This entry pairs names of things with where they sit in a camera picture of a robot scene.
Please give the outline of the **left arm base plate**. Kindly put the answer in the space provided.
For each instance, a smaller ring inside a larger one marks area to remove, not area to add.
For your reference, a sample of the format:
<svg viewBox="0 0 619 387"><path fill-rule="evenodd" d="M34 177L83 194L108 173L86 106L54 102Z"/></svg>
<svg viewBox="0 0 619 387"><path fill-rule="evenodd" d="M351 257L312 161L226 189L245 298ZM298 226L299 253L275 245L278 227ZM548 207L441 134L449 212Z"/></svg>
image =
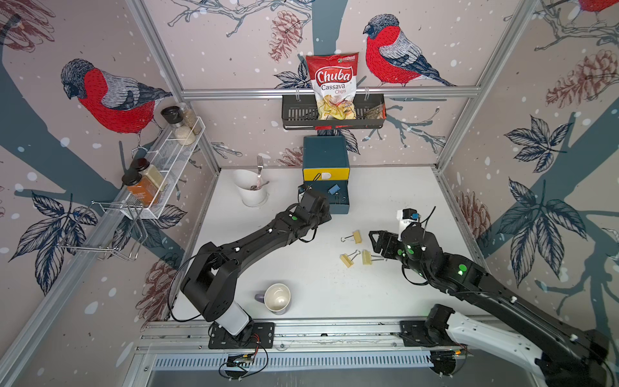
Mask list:
<svg viewBox="0 0 619 387"><path fill-rule="evenodd" d="M238 335L213 322L209 328L209 349L272 348L275 331L273 322L251 321Z"/></svg>

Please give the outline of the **yellow top drawer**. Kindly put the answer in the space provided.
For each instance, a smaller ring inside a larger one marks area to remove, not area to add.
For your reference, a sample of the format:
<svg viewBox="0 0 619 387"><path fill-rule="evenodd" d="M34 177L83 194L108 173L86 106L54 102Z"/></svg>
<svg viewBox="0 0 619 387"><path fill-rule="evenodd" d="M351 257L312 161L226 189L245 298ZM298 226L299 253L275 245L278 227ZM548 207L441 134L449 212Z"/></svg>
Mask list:
<svg viewBox="0 0 619 387"><path fill-rule="evenodd" d="M346 168L304 168L303 179L305 182L316 181L347 181L351 169Z"/></svg>

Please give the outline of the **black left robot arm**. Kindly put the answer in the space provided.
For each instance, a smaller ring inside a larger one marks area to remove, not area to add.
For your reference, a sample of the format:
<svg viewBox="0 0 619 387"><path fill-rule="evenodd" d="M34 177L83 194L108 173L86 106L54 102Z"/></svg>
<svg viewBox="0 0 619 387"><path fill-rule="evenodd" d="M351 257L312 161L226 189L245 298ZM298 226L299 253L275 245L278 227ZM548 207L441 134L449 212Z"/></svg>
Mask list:
<svg viewBox="0 0 619 387"><path fill-rule="evenodd" d="M253 321L235 302L235 291L244 270L279 248L301 241L307 243L308 232L331 220L327 196L307 189L298 203L278 213L266 226L240 240L217 246L203 245L193 259L180 291L199 315L216 322L239 341L252 336Z"/></svg>

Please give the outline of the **beige spice jar black lid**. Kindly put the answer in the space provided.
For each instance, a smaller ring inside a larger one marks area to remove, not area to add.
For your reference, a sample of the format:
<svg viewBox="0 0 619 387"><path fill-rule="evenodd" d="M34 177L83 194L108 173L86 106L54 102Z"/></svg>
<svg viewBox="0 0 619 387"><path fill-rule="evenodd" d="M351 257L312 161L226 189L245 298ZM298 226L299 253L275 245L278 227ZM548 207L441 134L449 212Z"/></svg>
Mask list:
<svg viewBox="0 0 619 387"><path fill-rule="evenodd" d="M146 158L134 159L130 166L143 177L146 177L158 190L163 191L167 185L162 173Z"/></svg>

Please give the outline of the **white and purple mug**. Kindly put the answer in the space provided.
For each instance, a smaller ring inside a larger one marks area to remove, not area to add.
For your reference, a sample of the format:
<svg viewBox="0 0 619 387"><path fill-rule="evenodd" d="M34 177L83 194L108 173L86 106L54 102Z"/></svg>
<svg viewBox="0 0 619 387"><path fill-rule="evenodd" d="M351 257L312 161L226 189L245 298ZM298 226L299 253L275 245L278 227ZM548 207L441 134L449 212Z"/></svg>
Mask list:
<svg viewBox="0 0 619 387"><path fill-rule="evenodd" d="M257 293L254 299L258 303L263 303L273 314L285 314L290 306L292 294L287 285L277 283L264 292Z"/></svg>

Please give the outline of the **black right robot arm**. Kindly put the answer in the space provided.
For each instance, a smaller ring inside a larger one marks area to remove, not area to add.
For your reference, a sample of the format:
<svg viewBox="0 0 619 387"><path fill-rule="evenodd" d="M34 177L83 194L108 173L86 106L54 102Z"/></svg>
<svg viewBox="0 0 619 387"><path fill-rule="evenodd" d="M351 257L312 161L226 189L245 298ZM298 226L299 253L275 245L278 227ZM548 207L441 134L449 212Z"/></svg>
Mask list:
<svg viewBox="0 0 619 387"><path fill-rule="evenodd" d="M449 306L434 305L425 321L405 321L406 346L433 348L462 344L493 354L541 378L548 386L606 386L613 375L606 362L609 339L582 331L520 298L465 256L446 253L420 223L400 233L371 231L372 249L419 274L425 284L488 312L508 326L482 323Z"/></svg>

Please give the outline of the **clear spice jar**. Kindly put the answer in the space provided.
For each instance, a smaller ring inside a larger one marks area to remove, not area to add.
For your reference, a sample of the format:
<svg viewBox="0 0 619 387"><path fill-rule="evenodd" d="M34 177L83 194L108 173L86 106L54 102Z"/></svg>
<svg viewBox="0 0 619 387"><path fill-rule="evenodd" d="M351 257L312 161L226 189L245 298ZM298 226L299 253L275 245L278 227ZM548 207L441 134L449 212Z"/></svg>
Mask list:
<svg viewBox="0 0 619 387"><path fill-rule="evenodd" d="M198 124L198 116L194 110L187 103L179 103L178 107L185 125L190 127L195 135L198 135L201 132L201 127Z"/></svg>

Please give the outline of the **teal mini drawer cabinet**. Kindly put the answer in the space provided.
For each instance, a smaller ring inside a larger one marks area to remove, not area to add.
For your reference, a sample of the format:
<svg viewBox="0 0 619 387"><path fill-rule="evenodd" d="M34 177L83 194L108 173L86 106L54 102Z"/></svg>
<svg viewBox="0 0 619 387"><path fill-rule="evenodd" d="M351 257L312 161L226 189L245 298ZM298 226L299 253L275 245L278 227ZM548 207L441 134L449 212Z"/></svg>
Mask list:
<svg viewBox="0 0 619 387"><path fill-rule="evenodd" d="M307 136L303 139L302 169L350 167L343 136Z"/></svg>

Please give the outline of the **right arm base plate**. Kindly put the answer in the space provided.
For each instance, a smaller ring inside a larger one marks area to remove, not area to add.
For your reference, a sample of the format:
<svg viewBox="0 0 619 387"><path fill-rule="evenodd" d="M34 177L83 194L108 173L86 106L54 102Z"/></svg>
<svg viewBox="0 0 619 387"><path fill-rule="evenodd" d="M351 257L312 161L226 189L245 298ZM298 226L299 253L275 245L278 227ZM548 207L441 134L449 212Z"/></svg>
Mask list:
<svg viewBox="0 0 619 387"><path fill-rule="evenodd" d="M406 347L449 347L461 350L463 346L453 341L445 327L432 327L425 320L402 320L400 331L395 333Z"/></svg>

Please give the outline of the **teal drawer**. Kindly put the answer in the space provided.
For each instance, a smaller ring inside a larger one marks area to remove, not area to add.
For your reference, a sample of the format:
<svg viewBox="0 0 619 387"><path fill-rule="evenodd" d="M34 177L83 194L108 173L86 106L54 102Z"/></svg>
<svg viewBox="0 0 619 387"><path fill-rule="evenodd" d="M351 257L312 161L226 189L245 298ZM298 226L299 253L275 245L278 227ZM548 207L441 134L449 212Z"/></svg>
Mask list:
<svg viewBox="0 0 619 387"><path fill-rule="evenodd" d="M330 214L348 214L350 211L350 195L348 193L348 183L349 181L316 181L316 182L305 182L303 185L298 187L298 193L304 194L306 190L312 188L313 190L317 190L318 192L323 193L329 204L330 204ZM335 195L331 195L328 193L328 190L333 185L339 185L340 191Z"/></svg>

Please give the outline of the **white utensil cup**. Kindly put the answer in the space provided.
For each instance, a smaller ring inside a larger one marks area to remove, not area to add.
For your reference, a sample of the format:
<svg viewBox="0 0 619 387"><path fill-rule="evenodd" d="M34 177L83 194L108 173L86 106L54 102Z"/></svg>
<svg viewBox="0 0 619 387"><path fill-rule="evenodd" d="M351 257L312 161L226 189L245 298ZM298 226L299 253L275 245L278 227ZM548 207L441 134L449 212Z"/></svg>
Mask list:
<svg viewBox="0 0 619 387"><path fill-rule="evenodd" d="M237 187L243 205L259 207L268 200L266 188L263 188L263 180L257 173L238 169L233 172L233 182Z"/></svg>

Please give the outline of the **white spice jar black lid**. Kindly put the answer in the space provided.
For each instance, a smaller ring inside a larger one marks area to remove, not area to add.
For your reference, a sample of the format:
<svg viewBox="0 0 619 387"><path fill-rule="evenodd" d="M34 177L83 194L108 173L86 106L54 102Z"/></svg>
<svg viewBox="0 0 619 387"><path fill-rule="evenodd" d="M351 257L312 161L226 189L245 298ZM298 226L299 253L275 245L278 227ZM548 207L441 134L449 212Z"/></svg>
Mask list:
<svg viewBox="0 0 619 387"><path fill-rule="evenodd" d="M192 145L196 140L193 129L189 127L178 106L168 106L161 111L164 120L172 127L174 139L183 146Z"/></svg>

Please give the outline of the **blue binder clip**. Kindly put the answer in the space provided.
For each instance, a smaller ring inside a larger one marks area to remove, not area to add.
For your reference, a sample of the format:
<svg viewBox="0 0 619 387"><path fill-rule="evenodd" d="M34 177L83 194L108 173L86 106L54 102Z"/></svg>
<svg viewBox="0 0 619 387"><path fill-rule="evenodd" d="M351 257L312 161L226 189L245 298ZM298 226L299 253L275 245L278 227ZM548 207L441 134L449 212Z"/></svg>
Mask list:
<svg viewBox="0 0 619 387"><path fill-rule="evenodd" d="M328 190L328 193L331 195L335 195L336 193L338 193L340 191L340 187L339 185L333 185L332 187L330 187L330 189Z"/></svg>

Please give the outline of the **metal fork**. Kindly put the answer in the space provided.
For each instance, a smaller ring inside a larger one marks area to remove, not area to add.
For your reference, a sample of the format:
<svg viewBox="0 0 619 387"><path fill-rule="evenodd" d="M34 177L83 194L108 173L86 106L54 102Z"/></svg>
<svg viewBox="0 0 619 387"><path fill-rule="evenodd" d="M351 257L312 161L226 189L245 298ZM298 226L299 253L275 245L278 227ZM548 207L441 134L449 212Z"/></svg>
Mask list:
<svg viewBox="0 0 619 387"><path fill-rule="evenodd" d="M262 172L264 170L264 158L261 155L258 155L256 158L257 162L257 178L256 183L251 186L251 190L259 190L261 188L261 177Z"/></svg>

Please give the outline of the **orange spice jar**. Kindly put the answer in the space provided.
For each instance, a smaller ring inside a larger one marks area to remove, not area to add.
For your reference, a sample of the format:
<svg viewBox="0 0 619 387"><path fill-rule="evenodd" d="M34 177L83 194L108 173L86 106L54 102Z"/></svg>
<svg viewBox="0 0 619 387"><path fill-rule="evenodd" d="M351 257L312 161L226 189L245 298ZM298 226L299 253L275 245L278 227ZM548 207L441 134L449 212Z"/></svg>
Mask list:
<svg viewBox="0 0 619 387"><path fill-rule="evenodd" d="M128 169L122 177L122 183L145 207L155 202L159 189L135 169Z"/></svg>

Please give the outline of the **red cassava chips bag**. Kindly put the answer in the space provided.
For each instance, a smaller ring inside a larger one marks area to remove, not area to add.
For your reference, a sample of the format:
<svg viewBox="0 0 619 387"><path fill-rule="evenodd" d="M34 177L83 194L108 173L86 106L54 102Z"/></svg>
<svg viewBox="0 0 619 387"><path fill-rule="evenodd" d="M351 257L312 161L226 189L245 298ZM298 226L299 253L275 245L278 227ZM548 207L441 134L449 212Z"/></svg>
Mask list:
<svg viewBox="0 0 619 387"><path fill-rule="evenodd" d="M359 53L306 57L318 120L356 119L358 56Z"/></svg>

